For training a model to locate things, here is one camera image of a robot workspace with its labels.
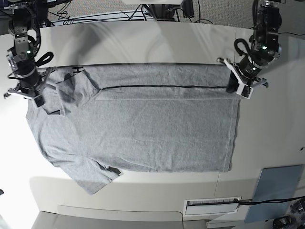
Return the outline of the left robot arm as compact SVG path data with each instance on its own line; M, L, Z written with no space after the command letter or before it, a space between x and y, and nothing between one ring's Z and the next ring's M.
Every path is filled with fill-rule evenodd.
M278 60L282 47L278 42L282 17L279 5L285 0L255 0L252 5L253 34L249 41L238 38L234 41L240 62L231 62L227 58L218 58L231 72L227 93L236 93L250 99L257 86L269 87L265 78L258 77L262 69Z

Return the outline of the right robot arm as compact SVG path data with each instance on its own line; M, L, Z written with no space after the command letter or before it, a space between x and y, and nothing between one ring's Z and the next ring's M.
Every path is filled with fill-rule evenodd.
M35 1L9 0L3 7L12 11L9 32L14 38L13 47L7 50L6 57L12 70L7 78L18 81L16 87L8 89L4 97L18 95L41 107L45 104L43 91L47 80L56 68L48 67L43 72L38 70L48 64L54 54L47 52L39 60L35 60L41 48L41 31Z

